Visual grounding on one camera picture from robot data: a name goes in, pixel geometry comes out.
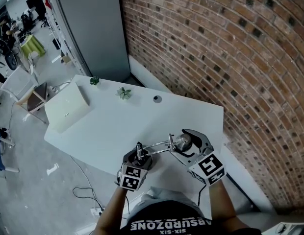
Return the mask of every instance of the gray floor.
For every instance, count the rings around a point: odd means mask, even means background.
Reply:
[[[60,60],[51,62],[59,52],[51,43],[49,30],[37,27],[34,35],[47,50],[36,65],[39,80],[53,86],[70,80],[76,74],[74,67],[65,66]],[[8,128],[13,100],[3,94],[1,102],[0,126]],[[47,119],[44,109],[36,114]],[[18,167],[20,173],[0,173],[6,177],[0,178],[0,235],[88,235],[88,227],[97,221],[90,212],[94,201],[78,199],[72,194],[76,186],[88,187],[86,178],[69,155],[44,141],[46,128],[34,117],[27,116],[23,109],[13,107],[10,134],[16,146],[6,148],[2,160],[6,166]],[[90,179],[98,200],[105,206],[116,188],[115,176],[78,163]],[[55,164],[58,168],[48,175],[48,170]],[[247,199],[228,179],[225,179],[225,185],[235,208],[241,212],[249,210]],[[130,202],[135,203],[137,197],[135,192],[128,194]],[[203,191],[201,201],[203,213],[210,216],[208,191]],[[80,233],[83,228],[86,228],[85,232]]]

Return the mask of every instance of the laptop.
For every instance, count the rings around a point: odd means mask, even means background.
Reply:
[[[50,128],[58,133],[66,131],[89,112],[89,105],[75,82],[56,94],[44,107]]]

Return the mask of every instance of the desk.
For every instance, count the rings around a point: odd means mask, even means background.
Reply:
[[[138,141],[146,145],[164,141],[168,133],[177,136],[181,129],[202,132],[216,151],[221,149],[223,108],[220,106],[108,80],[100,80],[96,87],[90,85],[89,77],[81,75],[76,75],[72,82],[77,83],[90,112],[61,134],[49,126],[44,139],[100,170],[116,175],[124,154]],[[129,100],[116,96],[120,87],[131,90]],[[153,101],[156,95],[162,97],[160,103]],[[169,152],[154,159],[157,163],[146,179],[150,186],[193,193],[203,186]]]
[[[44,46],[33,35],[27,36],[25,43],[21,44],[21,49],[26,59],[33,51],[37,52],[40,57],[45,54]]]

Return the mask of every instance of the small potted plant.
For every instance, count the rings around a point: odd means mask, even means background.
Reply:
[[[94,77],[90,78],[90,84],[91,85],[97,86],[99,84],[99,82],[100,82],[100,79],[97,76],[94,76]]]
[[[119,90],[117,90],[117,95],[122,99],[130,99],[131,95],[130,95],[131,90],[125,90],[124,87],[119,88]]]

